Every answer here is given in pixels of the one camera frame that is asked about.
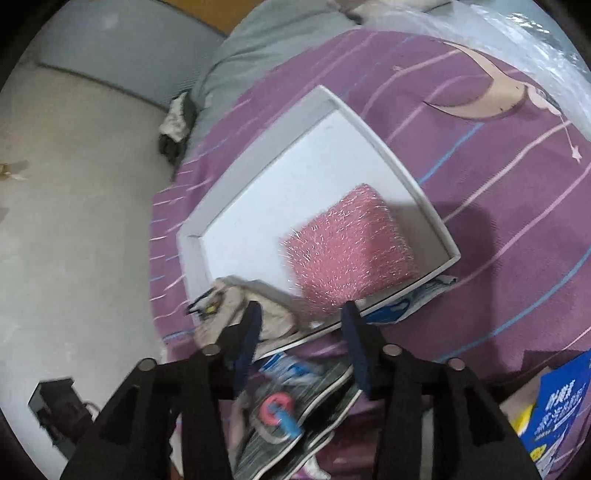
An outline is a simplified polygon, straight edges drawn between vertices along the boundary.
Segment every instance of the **gray pillow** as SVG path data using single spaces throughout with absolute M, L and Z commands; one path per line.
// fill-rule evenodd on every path
M 202 111 L 187 152 L 269 70 L 354 28 L 357 24 L 330 0 L 267 0 L 256 7 L 218 48 L 211 67 L 191 90 Z

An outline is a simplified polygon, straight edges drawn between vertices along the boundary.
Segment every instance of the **beige cloth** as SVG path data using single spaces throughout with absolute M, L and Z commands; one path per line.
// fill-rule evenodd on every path
M 195 341 L 200 347 L 215 343 L 222 330 L 242 320 L 250 301 L 262 308 L 262 330 L 259 340 L 275 340 L 297 331 L 296 316 L 287 308 L 243 286 L 236 286 L 225 278 L 213 282 L 210 296 L 222 292 L 223 300 L 217 312 L 202 320 L 195 330 Z

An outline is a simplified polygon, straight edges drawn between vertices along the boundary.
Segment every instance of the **gray wall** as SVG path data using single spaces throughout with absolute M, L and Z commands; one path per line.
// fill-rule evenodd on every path
M 168 107 L 209 66 L 224 37 L 154 0 L 71 0 L 37 37 L 41 64 Z

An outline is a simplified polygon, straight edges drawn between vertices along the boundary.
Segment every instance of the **bed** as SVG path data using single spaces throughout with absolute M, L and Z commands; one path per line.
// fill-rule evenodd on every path
M 493 62 L 512 79 L 531 82 Z M 466 103 L 489 86 L 469 56 L 429 37 L 364 30 L 330 5 L 268 0 L 236 28 L 195 85 L 191 96 L 203 110 L 190 154 L 176 184 L 154 198 L 151 301 L 170 360 L 195 349 L 175 232 L 232 160 L 319 84 L 402 160 L 462 252 L 450 272 L 460 279 L 453 291 L 385 327 L 390 340 L 425 359 L 461 356 L 505 394 L 543 366 L 591 348 L 591 145 L 580 132 L 527 100 L 485 121 L 431 111 L 425 98 Z M 571 157 L 575 147 L 578 161 Z M 296 353 L 319 358 L 343 351 L 335 333 Z M 547 478 L 563 474 L 583 446 L 590 406 L 588 395 Z M 336 439 L 333 447 L 339 445 Z

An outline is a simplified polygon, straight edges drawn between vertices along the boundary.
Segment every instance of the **wooden furniture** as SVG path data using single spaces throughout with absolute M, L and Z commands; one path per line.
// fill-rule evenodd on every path
M 163 0 L 203 23 L 229 34 L 263 0 Z

